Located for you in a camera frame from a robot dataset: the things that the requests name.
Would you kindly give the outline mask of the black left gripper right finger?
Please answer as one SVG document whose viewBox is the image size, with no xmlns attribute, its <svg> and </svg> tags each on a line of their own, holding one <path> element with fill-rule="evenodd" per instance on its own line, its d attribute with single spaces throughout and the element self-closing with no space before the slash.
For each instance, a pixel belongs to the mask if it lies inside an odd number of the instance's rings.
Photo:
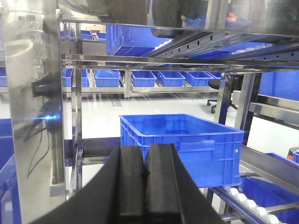
<svg viewBox="0 0 299 224">
<path fill-rule="evenodd" d="M 147 224 L 222 224 L 173 144 L 152 144 L 145 161 Z"/>
</svg>

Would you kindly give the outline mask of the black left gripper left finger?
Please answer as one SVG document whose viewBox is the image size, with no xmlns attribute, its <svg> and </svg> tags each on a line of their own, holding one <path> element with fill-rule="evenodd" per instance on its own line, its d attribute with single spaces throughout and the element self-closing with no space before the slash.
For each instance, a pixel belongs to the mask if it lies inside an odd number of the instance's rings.
<svg viewBox="0 0 299 224">
<path fill-rule="evenodd" d="M 138 146 L 115 147 L 94 178 L 35 224 L 142 224 L 143 158 Z"/>
</svg>

